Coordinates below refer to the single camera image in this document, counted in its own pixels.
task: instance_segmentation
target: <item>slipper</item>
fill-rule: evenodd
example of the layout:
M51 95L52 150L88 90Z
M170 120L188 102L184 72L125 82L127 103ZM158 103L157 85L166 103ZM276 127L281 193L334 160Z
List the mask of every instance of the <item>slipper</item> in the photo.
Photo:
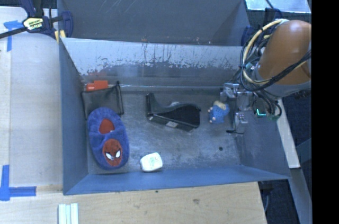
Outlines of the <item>slipper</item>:
M129 157L129 142L120 117L108 107L93 110L87 119L93 155L102 169L122 167Z

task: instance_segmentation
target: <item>blue tape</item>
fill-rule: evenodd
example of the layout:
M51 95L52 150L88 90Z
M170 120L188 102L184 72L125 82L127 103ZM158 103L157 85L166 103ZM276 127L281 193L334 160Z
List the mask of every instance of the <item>blue tape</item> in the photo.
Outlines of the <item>blue tape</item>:
M23 27L23 24L18 21L4 22L4 26L10 31L13 29ZM7 52L12 50L12 36L9 36L7 39Z
M10 187L10 166L2 167L0 200L9 201L11 197L16 196L36 196L36 186Z

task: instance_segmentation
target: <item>white plastic piece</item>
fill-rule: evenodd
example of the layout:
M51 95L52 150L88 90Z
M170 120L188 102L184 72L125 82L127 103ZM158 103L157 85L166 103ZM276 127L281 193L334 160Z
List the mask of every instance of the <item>white plastic piece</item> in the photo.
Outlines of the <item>white plastic piece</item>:
M78 203L59 204L58 224L79 224Z
M163 161L159 153L145 155L140 160L141 169L145 172L155 171L163 167Z

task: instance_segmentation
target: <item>white eraser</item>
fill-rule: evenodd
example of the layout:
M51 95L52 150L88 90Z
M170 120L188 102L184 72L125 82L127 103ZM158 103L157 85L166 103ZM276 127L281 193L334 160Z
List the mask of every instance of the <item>white eraser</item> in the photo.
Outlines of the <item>white eraser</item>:
M145 172L155 171L163 167L163 161L159 153L145 155L140 160L141 169Z

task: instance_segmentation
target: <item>blue plush toy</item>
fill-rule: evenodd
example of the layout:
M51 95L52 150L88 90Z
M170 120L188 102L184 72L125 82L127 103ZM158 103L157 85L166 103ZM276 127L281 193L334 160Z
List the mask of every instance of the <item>blue plush toy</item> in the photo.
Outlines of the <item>blue plush toy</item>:
M221 101L215 101L207 111L210 113L210 123L223 123L224 117L229 113L229 106Z
M108 107L93 110L87 119L93 155L103 169L117 169L128 161L129 143L120 117Z

